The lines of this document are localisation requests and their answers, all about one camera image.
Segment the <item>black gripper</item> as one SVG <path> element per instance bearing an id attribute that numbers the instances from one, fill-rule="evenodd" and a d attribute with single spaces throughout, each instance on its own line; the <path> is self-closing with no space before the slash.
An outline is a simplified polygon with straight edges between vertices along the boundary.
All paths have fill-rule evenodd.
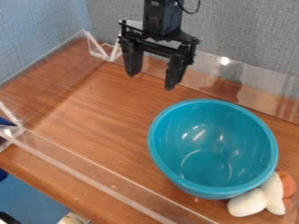
<path id="1" fill-rule="evenodd" d="M 186 66 L 193 63 L 200 40 L 180 28 L 158 35 L 146 31 L 140 21 L 121 19 L 118 24 L 121 30 L 117 37 L 126 74 L 133 77 L 141 71 L 144 52 L 169 58 L 164 87 L 172 90 L 181 82 Z"/>

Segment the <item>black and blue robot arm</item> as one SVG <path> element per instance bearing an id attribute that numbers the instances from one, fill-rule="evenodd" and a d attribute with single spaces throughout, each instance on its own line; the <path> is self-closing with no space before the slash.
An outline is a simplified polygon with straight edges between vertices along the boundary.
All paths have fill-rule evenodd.
<path id="1" fill-rule="evenodd" d="M 142 68 L 144 52 L 169 59 L 164 88 L 172 90 L 181 82 L 186 66 L 193 63 L 200 40 L 181 30 L 184 0 L 144 0 L 141 21 L 121 18 L 118 44 L 125 72 L 133 77 Z"/>

